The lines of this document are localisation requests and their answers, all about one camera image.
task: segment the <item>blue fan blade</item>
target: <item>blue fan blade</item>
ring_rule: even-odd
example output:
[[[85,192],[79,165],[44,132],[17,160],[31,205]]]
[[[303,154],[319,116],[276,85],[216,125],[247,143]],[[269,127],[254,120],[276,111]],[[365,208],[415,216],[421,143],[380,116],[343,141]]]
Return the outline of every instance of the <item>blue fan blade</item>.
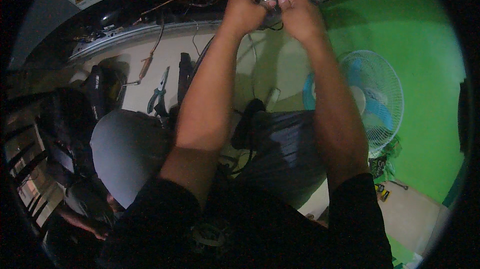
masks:
[[[362,79],[360,78],[360,68],[362,66],[361,59],[355,59],[353,63],[350,65],[350,69],[348,71],[348,85],[349,86],[357,86],[359,88],[362,87]]]
[[[389,130],[393,130],[392,115],[385,105],[369,97],[365,110],[375,114]]]
[[[303,91],[302,91],[303,107],[305,108],[305,110],[315,110],[315,97],[312,96],[313,85],[314,85],[314,74],[310,73],[307,76],[307,80],[305,80],[305,84],[303,85]]]

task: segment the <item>hand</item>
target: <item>hand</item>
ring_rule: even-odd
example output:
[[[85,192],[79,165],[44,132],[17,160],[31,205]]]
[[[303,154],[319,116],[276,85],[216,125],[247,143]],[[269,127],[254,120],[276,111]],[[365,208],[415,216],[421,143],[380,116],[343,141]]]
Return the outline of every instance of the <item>hand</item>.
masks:
[[[286,31],[303,46],[312,41],[328,43],[322,15],[309,0],[278,0]]]
[[[269,2],[267,6],[274,5],[275,2]],[[241,39],[260,26],[266,13],[267,9],[255,0],[228,0],[222,27]]]
[[[105,239],[109,236],[109,232],[110,232],[110,228],[100,224],[99,226],[97,226],[92,230],[92,233],[95,235],[95,237],[98,240],[103,240],[103,241],[105,241]]]

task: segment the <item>forearm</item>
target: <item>forearm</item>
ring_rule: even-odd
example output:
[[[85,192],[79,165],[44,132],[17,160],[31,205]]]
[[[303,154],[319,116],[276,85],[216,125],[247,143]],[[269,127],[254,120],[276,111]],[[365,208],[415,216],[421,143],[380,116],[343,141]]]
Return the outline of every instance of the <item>forearm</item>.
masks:
[[[76,212],[74,212],[69,207],[59,206],[58,209],[57,209],[57,212],[69,224],[71,224],[73,226],[76,226],[76,227],[80,227],[81,229],[86,230],[86,231],[91,232],[91,233],[95,232],[94,223],[91,220],[89,220],[88,218],[86,218],[84,216],[81,216],[80,214],[77,214]]]
[[[332,192],[345,180],[368,172],[368,143],[355,101],[325,39],[305,45],[315,74],[315,131]]]
[[[225,144],[241,40],[241,35],[220,26],[181,105],[177,147],[213,152]]]

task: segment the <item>pliers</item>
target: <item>pliers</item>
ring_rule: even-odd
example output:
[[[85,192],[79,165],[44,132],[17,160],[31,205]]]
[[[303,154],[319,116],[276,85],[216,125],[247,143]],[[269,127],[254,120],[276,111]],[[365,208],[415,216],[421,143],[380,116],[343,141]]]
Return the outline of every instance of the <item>pliers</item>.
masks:
[[[147,106],[147,114],[150,114],[153,112],[155,109],[155,116],[160,116],[160,119],[162,117],[168,117],[169,113],[167,113],[167,109],[165,108],[165,93],[167,92],[165,90],[165,85],[167,83],[167,78],[169,76],[169,71],[170,71],[170,66],[168,66],[165,70],[165,73],[162,76],[162,79],[160,80],[160,85],[158,88],[153,90],[153,95],[152,98],[148,101],[148,106]]]

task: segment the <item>gray cap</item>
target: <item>gray cap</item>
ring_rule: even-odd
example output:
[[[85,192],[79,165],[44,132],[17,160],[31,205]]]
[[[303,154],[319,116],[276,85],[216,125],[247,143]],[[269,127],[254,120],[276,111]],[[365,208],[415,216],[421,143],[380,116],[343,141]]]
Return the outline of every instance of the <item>gray cap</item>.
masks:
[[[98,177],[128,208],[147,180],[160,171],[171,143],[171,132],[158,118],[114,110],[97,123],[90,146]]]

